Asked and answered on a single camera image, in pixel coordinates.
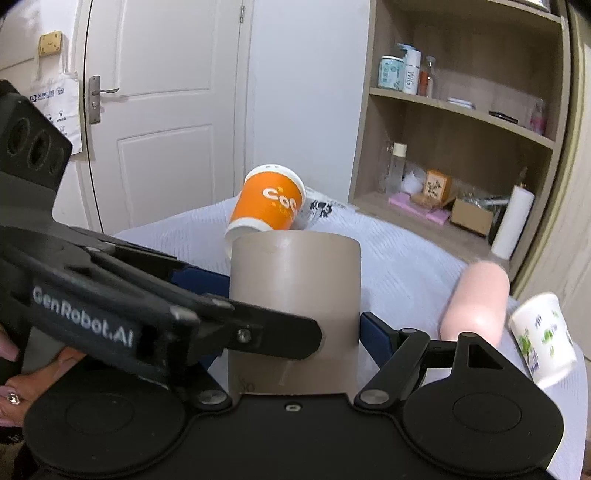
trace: small box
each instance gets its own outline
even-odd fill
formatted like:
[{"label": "small box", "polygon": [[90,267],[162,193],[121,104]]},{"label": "small box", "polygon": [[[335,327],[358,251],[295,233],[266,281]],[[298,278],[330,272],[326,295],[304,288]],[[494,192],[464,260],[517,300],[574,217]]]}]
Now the small box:
[{"label": "small box", "polygon": [[494,214],[490,210],[456,199],[450,221],[479,235],[487,236],[491,230],[493,216]]},{"label": "small box", "polygon": [[445,203],[452,188],[452,178],[437,170],[427,170],[427,180],[423,188],[423,195]]}]

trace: orange paper cup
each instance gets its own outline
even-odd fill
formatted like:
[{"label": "orange paper cup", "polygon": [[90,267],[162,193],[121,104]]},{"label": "orange paper cup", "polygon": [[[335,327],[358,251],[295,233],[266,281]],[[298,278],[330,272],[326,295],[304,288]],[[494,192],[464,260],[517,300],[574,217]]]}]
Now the orange paper cup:
[{"label": "orange paper cup", "polygon": [[239,236],[289,230],[305,201],[304,183],[289,168],[261,165],[253,169],[246,176],[226,230],[228,256],[232,257],[232,244]]}]

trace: wooden shelf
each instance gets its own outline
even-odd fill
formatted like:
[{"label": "wooden shelf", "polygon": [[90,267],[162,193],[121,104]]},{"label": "wooden shelf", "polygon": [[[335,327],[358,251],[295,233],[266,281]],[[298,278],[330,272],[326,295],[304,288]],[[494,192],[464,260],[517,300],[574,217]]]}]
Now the wooden shelf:
[{"label": "wooden shelf", "polygon": [[459,115],[475,118],[476,120],[480,120],[481,122],[486,122],[487,124],[491,124],[496,127],[507,130],[509,132],[512,132],[514,134],[517,134],[520,137],[527,138],[528,140],[540,144],[543,147],[548,148],[549,150],[554,149],[554,141],[552,141],[551,139],[546,138],[542,135],[538,135],[537,133],[532,132],[531,130],[527,130],[524,127],[520,127],[519,125],[512,124],[511,122],[507,122],[505,120],[501,120],[500,118],[489,115],[488,113],[479,112],[478,110],[464,108],[462,106],[454,105],[450,102],[426,98],[420,95],[410,95],[408,93],[399,92],[397,90],[388,90],[372,87],[369,89],[369,94],[374,96],[394,98],[396,100],[401,100],[403,102],[418,103],[420,105],[439,108],[448,112],[458,113]]},{"label": "wooden shelf", "polygon": [[386,220],[416,233],[463,261],[491,260],[509,272],[509,262],[493,255],[485,238],[451,225],[449,222],[440,226],[405,212],[390,205],[388,197],[377,192],[355,198],[353,204],[359,207],[362,213]]},{"label": "wooden shelf", "polygon": [[480,23],[513,24],[546,34],[560,35],[562,19],[514,0],[391,0],[403,11],[417,14],[452,15]]}]

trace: human hand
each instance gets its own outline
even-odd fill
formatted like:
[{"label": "human hand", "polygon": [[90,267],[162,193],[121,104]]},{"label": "human hand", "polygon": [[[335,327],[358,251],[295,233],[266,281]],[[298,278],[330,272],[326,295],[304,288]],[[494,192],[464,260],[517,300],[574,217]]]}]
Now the human hand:
[{"label": "human hand", "polygon": [[[0,427],[22,427],[28,409],[33,402],[43,395],[55,382],[76,365],[84,354],[70,347],[65,347],[57,358],[40,370],[27,375],[16,375],[6,385],[0,387]],[[13,405],[8,395],[19,396],[20,403]]]},{"label": "human hand", "polygon": [[0,358],[11,362],[18,358],[18,347],[12,343],[2,325],[0,325]]}]

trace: cardboard tube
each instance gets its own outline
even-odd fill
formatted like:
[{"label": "cardboard tube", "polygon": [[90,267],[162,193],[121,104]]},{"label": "cardboard tube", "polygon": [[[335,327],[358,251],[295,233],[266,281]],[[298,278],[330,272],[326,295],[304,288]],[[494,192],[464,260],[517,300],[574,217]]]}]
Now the cardboard tube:
[{"label": "cardboard tube", "polygon": [[313,318],[320,349],[301,361],[230,351],[229,390],[240,393],[357,393],[361,248],[332,233],[252,233],[234,242],[230,298]]}]

